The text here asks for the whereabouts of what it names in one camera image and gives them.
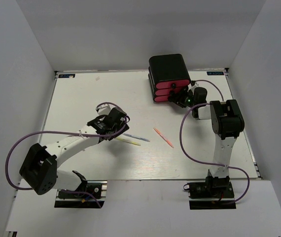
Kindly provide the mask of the black pink drawer organizer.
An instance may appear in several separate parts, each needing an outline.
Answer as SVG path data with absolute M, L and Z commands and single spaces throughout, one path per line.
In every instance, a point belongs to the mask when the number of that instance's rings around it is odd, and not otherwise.
M 153 101 L 168 101 L 171 93 L 178 93 L 191 83 L 191 79 L 181 54 L 156 55 L 149 59 L 148 79 Z

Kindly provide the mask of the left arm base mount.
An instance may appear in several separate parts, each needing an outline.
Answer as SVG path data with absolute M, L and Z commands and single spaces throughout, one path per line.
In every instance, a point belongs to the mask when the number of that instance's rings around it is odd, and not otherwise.
M 75 193 L 57 191 L 55 208 L 99 209 L 106 198 L 107 181 L 88 181 Z

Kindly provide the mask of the yellow blue pen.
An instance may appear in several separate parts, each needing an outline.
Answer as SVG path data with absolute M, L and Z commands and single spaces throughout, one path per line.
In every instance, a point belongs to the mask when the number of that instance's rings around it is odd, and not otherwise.
M 123 136 L 129 137 L 129 138 L 133 138 L 133 139 L 136 139 L 136 140 L 140 140 L 140 141 L 144 141 L 144 142 L 150 142 L 149 139 L 146 139 L 146 138 L 143 138 L 143 137 L 139 137 L 139 136 L 136 136 L 136 135 L 132 135 L 132 134 L 124 133 Z M 125 138 L 122 138 L 122 137 L 116 137 L 116 140 L 124 142 L 124 143 L 128 143 L 128 144 L 132 144 L 132 145 L 135 145 L 135 146 L 141 146 L 141 144 L 136 142 L 136 141 L 125 139 Z

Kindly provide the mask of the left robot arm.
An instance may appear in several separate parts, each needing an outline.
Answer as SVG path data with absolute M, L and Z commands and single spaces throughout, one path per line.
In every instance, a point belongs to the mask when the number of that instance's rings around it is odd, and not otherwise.
M 81 151 L 127 131 L 127 120 L 127 114 L 120 108 L 107 108 L 104 114 L 87 122 L 77 132 L 68 133 L 62 140 L 48 145 L 32 145 L 20 168 L 20 175 L 38 195 L 56 189 L 82 197 L 87 191 L 86 178 L 75 170 L 60 170 L 60 166 Z

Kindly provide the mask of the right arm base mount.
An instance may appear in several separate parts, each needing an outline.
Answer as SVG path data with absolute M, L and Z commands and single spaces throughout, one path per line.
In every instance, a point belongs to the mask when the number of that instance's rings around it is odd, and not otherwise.
M 236 209 L 231 182 L 225 188 L 207 189 L 205 182 L 191 182 L 183 186 L 188 192 L 190 210 Z

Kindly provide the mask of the orange pink pen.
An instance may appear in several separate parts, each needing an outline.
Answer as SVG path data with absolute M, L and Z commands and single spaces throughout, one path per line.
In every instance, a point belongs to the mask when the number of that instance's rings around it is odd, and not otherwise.
M 153 128 L 153 130 L 171 147 L 174 148 L 174 145 L 157 129 Z

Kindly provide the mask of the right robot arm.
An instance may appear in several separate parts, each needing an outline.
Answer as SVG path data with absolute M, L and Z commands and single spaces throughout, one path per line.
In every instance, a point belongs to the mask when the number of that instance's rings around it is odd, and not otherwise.
M 233 146 L 245 128 L 245 122 L 235 99 L 207 102 L 207 90 L 203 87 L 189 89 L 185 87 L 178 93 L 171 92 L 168 101 L 190 108 L 193 118 L 211 121 L 215 134 L 213 161 L 206 177 L 205 190 L 211 197 L 216 197 L 229 183 L 229 165 Z

